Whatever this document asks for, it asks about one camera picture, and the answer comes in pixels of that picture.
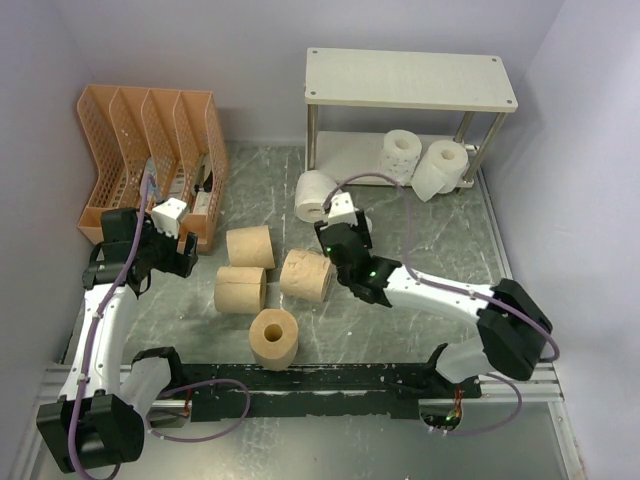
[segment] white wall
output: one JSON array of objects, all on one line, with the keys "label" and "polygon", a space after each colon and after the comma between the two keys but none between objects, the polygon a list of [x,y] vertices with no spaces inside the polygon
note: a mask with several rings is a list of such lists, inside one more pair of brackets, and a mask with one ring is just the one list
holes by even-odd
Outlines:
[{"label": "white wall", "polygon": [[55,7],[0,7],[0,478],[44,368],[82,298],[89,244],[75,224],[94,178],[75,102],[91,74]]},{"label": "white wall", "polygon": [[640,472],[640,3],[567,0],[485,168],[592,479]]},{"label": "white wall", "polygon": [[[55,3],[97,81],[212,90],[228,139],[297,143],[306,122],[307,47],[500,55],[517,83],[562,0]],[[451,131],[457,118],[323,111],[323,125],[345,130],[426,131],[428,123]]]}]

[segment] gray floor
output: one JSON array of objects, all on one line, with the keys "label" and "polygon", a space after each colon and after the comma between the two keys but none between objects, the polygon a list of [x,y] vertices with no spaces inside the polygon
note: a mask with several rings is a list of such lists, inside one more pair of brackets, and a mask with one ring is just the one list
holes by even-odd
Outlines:
[{"label": "gray floor", "polygon": [[[504,418],[512,405],[468,405],[465,428]],[[231,421],[188,424],[182,437],[219,432]],[[419,421],[384,416],[252,418],[229,435],[182,445],[145,438],[142,457],[118,480],[564,480],[544,403],[525,405],[510,425],[481,437],[429,435]],[[113,467],[92,471],[106,478]],[[33,480],[64,480],[44,450]]]},{"label": "gray floor", "polygon": [[[313,227],[294,215],[304,150],[231,145],[229,155],[231,176],[213,251],[200,257],[186,280],[154,272],[151,290],[139,301],[124,364],[140,350],[169,345],[189,363],[253,361],[248,329],[255,316],[220,314],[213,305],[216,271],[228,265],[227,230],[269,225],[278,266],[294,247],[319,251]],[[347,190],[373,221],[374,252],[400,259],[406,217],[399,193],[387,187]],[[463,195],[436,196],[428,203],[422,203],[410,189],[406,191],[414,215],[411,258],[415,268],[465,282],[499,279],[487,212],[477,186]],[[456,321],[405,308],[368,305],[335,278],[322,304],[283,296],[279,276],[280,268],[268,272],[267,308],[284,308],[298,320],[300,347],[295,363],[424,361],[440,343],[459,342],[472,334],[467,325]]]}]

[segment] metal base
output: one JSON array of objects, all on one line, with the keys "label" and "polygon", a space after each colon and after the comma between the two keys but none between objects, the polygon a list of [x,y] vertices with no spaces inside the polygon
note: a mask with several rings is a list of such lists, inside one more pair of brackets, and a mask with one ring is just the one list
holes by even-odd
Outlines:
[{"label": "metal base", "polygon": [[[443,386],[425,363],[324,364],[271,372],[258,365],[185,365],[187,382],[233,378],[251,391],[249,417],[389,415],[419,418],[422,399],[452,401],[455,385]],[[480,398],[475,378],[462,384],[465,398]],[[192,396],[191,420],[238,418],[245,394],[235,387],[201,388]]]}]

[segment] white toilet paper roll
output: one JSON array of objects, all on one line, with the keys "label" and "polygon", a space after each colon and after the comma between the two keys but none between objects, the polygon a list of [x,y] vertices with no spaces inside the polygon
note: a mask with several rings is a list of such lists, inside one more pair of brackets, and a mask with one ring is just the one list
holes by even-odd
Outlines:
[{"label": "white toilet paper roll", "polygon": [[426,202],[436,193],[449,193],[467,168],[466,149],[451,140],[433,142],[411,178],[411,187]]},{"label": "white toilet paper roll", "polygon": [[307,223],[326,220],[322,204],[336,185],[333,178],[318,170],[300,175],[296,186],[296,217]]},{"label": "white toilet paper roll", "polygon": [[416,169],[422,142],[417,135],[406,130],[391,130],[384,136],[378,160],[378,171],[395,178],[401,184],[409,183]]}]

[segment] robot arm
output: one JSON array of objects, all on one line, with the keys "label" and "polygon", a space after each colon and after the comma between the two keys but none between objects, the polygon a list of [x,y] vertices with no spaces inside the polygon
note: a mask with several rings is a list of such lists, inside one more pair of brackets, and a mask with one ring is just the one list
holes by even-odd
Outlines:
[{"label": "robot arm", "polygon": [[[151,270],[188,277],[198,260],[197,236],[189,233],[184,253],[179,253],[180,223],[188,213],[186,203],[177,199],[156,206],[145,214],[136,256],[125,281],[113,297],[97,325],[91,350],[86,391],[81,400],[76,433],[76,449],[82,465],[97,468],[132,462],[139,458],[144,443],[146,418],[158,394],[184,384],[180,357],[173,347],[138,353],[132,370],[120,384],[124,344],[135,318],[137,298],[143,283],[151,282]],[[93,315],[122,270],[131,251],[138,211],[125,208],[102,214],[104,241],[91,254],[83,274],[85,312],[80,341],[57,402],[42,405],[37,426],[60,470],[72,472],[67,435],[73,403],[78,393],[81,364]]]},{"label": "robot arm", "polygon": [[417,272],[422,279],[470,292],[465,296],[416,282],[400,262],[370,254],[364,213],[354,207],[349,193],[333,197],[327,222],[317,222],[315,229],[323,252],[337,268],[338,282],[356,297],[386,307],[428,311],[478,329],[477,337],[436,349],[431,362],[444,380],[460,383],[494,370],[516,380],[531,378],[545,339],[515,316],[473,296],[477,292],[499,299],[550,333],[551,322],[520,284],[502,279],[497,285],[472,285]]}]

